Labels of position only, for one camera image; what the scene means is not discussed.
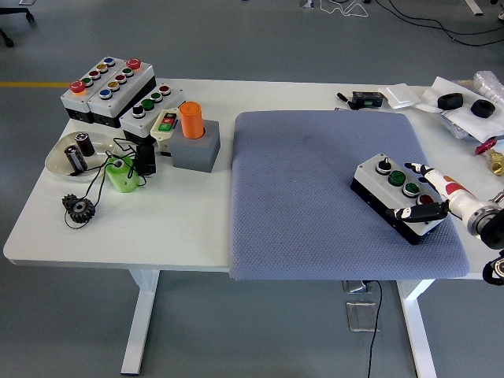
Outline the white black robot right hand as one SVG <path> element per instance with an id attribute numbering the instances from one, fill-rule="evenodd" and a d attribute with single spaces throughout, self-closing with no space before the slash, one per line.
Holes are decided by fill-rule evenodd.
<path id="1" fill-rule="evenodd" d="M 420 223 L 442 220 L 451 213 L 471 228 L 473 224 L 495 212 L 493 202 L 479 200 L 458 181 L 439 170 L 420 163 L 405 163 L 405 167 L 421 174 L 423 181 L 439 194 L 442 201 L 402 209 L 387 209 L 385 214 L 388 217 L 407 223 Z"/>

